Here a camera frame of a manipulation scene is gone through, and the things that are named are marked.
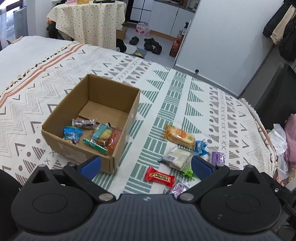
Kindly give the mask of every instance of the patterned tablecloth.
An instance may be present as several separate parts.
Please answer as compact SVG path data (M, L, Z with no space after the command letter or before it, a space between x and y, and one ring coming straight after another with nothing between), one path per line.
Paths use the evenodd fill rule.
M175 146L163 138L165 124L174 124L197 140L205 139L208 151L226 152L231 169L251 164L273 174L274 156L258 131L254 111L244 101L174 69L71 43L32 67L0 97L0 167L20 183L26 182L36 165L54 169L66 165L68 160L42 138L41 125L86 74L141 89L118 172L99 173L93 180L117 197L121 193L162 193L163 185L144 180L148 166L189 181L181 172L157 162Z
M116 47L116 29L125 20L126 4L116 1L104 4L61 4L47 17L56 28L80 43L113 49Z

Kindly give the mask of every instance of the white curtain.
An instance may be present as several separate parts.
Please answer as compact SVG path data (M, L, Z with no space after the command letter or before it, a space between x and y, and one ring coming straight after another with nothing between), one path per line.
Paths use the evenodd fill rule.
M0 42L1 42L1 47L4 49L8 43L6 41L6 35L7 35L7 30L6 30L6 5L1 4L0 5Z

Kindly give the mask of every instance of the purple candy wrapper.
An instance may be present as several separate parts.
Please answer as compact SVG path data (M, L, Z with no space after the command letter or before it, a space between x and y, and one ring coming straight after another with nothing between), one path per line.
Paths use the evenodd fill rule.
M189 187L183 183L176 183L174 184L174 186L172 186L172 188L170 189L169 194L173 194L175 199L177 199L177 197L187 191L189 189Z
M211 164L215 166L219 163L225 164L225 154L223 152L213 151Z

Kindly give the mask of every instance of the polka dot tablecloth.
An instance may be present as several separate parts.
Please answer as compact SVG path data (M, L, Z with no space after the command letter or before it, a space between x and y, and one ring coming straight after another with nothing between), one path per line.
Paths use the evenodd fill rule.
M116 47L116 29L125 20L126 4L116 1L104 4L61 4L47 17L55 21L59 31L74 40L113 49Z

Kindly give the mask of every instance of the beige sleeve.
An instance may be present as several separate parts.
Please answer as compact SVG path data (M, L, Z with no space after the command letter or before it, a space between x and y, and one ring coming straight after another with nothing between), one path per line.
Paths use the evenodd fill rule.
M279 24L272 32L272 35L270 36L274 44L279 44L279 42L283 39L284 30L288 22L295 16L295 13L296 8L294 8L293 5L291 5L283 19L279 22Z

